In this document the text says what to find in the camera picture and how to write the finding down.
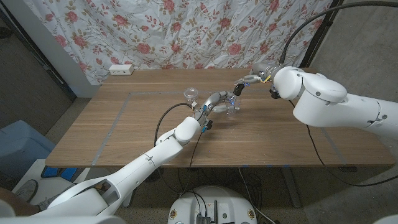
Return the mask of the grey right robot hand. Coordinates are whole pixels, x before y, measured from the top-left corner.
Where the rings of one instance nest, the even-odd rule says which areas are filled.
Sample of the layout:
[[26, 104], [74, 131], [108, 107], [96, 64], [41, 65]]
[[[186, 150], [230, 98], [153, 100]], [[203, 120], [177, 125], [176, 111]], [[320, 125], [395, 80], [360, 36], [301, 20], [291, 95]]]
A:
[[255, 63], [248, 75], [235, 81], [235, 85], [250, 85], [255, 83], [272, 82], [276, 73], [282, 67], [276, 64], [269, 63]]

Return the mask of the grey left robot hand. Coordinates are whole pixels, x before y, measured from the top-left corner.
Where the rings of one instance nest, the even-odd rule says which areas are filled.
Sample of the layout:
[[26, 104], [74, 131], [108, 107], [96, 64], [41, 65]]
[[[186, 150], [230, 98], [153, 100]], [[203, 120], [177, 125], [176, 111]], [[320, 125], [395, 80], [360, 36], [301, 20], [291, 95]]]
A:
[[240, 110], [238, 97], [229, 91], [216, 92], [208, 97], [201, 106], [195, 109], [194, 118], [204, 125], [207, 116], [211, 113], [235, 112]]

